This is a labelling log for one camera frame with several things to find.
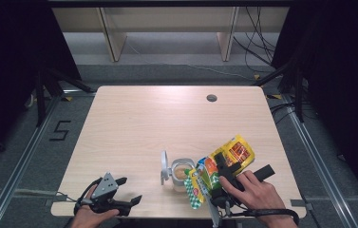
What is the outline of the yellow printed food bag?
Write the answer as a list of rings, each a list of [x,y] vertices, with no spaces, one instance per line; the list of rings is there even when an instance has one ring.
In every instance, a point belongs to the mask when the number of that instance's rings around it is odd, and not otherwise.
[[[219,147],[210,155],[201,158],[195,168],[184,171],[186,179],[184,186],[193,209],[198,209],[206,201],[201,190],[206,190],[210,197],[213,192],[221,189],[218,178],[220,164],[225,164],[230,174],[236,177],[244,168],[254,161],[254,151],[249,144],[240,136],[235,135],[228,142]]]

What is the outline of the person's right hand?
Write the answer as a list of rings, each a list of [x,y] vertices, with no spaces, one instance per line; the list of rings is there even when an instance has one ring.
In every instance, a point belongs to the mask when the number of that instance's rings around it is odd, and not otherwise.
[[[226,192],[240,200],[249,209],[285,209],[285,204],[274,186],[268,182],[259,181],[250,170],[236,177],[244,187],[243,191],[232,186],[225,177],[220,176],[218,179]]]

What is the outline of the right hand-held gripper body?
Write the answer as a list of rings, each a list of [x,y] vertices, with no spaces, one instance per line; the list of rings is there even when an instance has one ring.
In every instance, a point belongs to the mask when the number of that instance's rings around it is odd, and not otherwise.
[[[237,188],[240,191],[243,191],[243,188],[240,187],[240,182],[236,179],[234,181],[229,181],[229,183]],[[232,213],[231,208],[236,205],[240,206],[240,201],[230,194],[228,194],[221,187],[218,189],[212,190],[210,194],[205,196],[207,199],[207,204],[209,207],[213,228],[218,228],[221,220],[225,217],[261,217],[261,216],[271,216],[275,214],[274,210],[269,209],[258,209],[251,210],[245,209],[241,213]]]

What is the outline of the light wooden shelf unit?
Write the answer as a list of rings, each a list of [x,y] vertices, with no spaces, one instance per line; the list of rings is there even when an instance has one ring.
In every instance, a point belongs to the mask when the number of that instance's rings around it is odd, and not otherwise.
[[[120,60],[128,32],[214,32],[221,58],[230,60],[234,35],[251,32],[256,23],[264,32],[279,32],[287,7],[150,7],[54,8],[63,32],[100,32],[113,62]]]

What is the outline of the clear jar with grey lid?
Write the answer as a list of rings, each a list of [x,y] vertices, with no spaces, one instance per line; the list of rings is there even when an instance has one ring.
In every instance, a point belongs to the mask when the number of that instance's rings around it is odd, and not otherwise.
[[[177,192],[185,192],[186,188],[184,185],[185,180],[178,180],[175,177],[174,171],[178,166],[186,167],[186,170],[191,170],[195,167],[193,160],[189,158],[176,159],[172,162],[168,161],[167,152],[161,152],[161,171],[160,171],[160,184],[164,185],[166,181],[171,180],[173,182],[173,189]]]

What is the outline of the metal floor rail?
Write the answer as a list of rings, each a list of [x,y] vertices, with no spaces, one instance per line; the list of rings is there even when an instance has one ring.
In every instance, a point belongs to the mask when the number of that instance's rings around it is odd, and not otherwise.
[[[326,189],[330,201],[332,202],[332,205],[337,212],[338,217],[340,218],[344,228],[358,228],[358,222],[355,216],[352,214],[348,202],[346,201],[340,191],[340,188],[334,181],[332,174],[330,173],[328,167],[322,159],[307,127],[304,123],[299,121],[299,118],[296,115],[296,109],[294,107],[289,107],[288,113],[290,114],[292,123],[297,131],[297,134],[299,135],[302,143],[304,144],[309,154],[309,157],[311,158],[311,162],[321,182],[323,183],[323,186]]]
[[[15,192],[16,187],[18,186],[20,180],[25,174],[25,171],[28,167],[28,164],[34,155],[34,152],[38,146],[39,141],[43,138],[43,134],[47,128],[47,123],[54,112],[55,107],[60,102],[60,97],[53,97],[47,104],[45,108],[45,117],[35,127],[32,136],[30,137],[27,146],[25,147],[18,163],[16,163],[14,169],[12,170],[9,179],[5,186],[0,191],[0,221],[4,216],[9,203],[12,199],[12,196]]]

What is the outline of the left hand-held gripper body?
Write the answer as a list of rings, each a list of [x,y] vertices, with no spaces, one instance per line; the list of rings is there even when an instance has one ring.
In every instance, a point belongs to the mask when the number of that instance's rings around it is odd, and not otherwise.
[[[115,182],[112,175],[107,172],[102,178],[95,180],[96,188],[87,199],[85,195],[81,197],[81,205],[88,205],[95,213],[104,213],[108,210],[118,209],[120,216],[128,216],[131,211],[131,203],[128,201],[118,201],[114,199],[119,185]]]

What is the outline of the black curtain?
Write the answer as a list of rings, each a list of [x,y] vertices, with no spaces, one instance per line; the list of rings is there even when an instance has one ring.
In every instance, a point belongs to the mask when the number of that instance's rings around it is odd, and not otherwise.
[[[81,78],[48,0],[0,0],[0,143],[43,67]]]
[[[296,57],[312,105],[358,179],[358,0],[293,0],[274,67]]]

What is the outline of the beige granules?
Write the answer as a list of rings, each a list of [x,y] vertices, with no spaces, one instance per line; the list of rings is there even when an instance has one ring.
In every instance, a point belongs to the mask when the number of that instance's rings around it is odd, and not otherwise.
[[[175,177],[178,180],[182,180],[182,181],[185,180],[187,178],[185,171],[186,171],[186,167],[178,166],[174,171]]]

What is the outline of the person's left hand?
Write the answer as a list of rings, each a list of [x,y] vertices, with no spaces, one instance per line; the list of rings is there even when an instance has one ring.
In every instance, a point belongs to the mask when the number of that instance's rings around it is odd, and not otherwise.
[[[83,205],[68,228],[98,228],[104,221],[116,217],[119,213],[118,209],[112,209],[98,214],[93,212],[88,205]]]

